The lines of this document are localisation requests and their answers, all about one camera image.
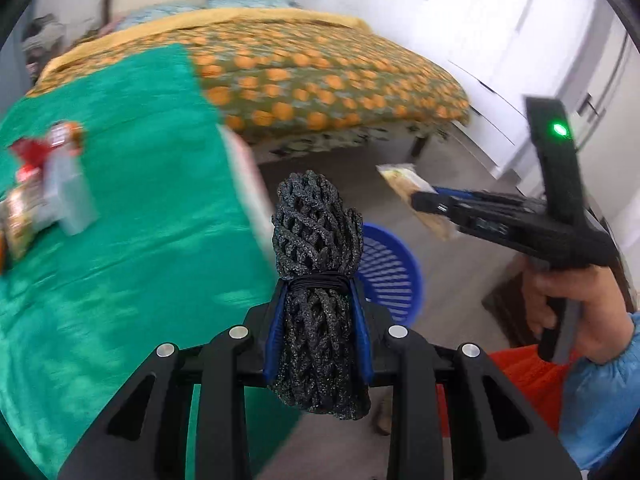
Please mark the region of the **blue sleeve right forearm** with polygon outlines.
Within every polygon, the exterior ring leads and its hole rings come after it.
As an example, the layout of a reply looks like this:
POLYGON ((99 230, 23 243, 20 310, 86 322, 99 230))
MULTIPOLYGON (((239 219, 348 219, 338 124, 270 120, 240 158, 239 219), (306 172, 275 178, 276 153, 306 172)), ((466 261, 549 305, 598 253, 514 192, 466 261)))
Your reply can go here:
POLYGON ((562 394, 559 439, 581 470, 595 470, 623 440, 639 409, 639 315, 634 334, 614 360, 599 365, 580 358, 562 394))

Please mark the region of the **right hand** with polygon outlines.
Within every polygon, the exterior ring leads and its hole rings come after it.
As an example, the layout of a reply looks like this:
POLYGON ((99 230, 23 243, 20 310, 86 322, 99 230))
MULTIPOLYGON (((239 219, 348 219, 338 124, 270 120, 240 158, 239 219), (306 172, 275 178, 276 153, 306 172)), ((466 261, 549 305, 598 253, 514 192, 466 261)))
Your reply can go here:
POLYGON ((634 336, 630 318, 612 271, 602 266, 542 272, 532 260, 521 258, 526 321, 535 336, 555 326, 551 297, 573 299, 582 305, 574 350, 602 365, 623 353, 634 336))

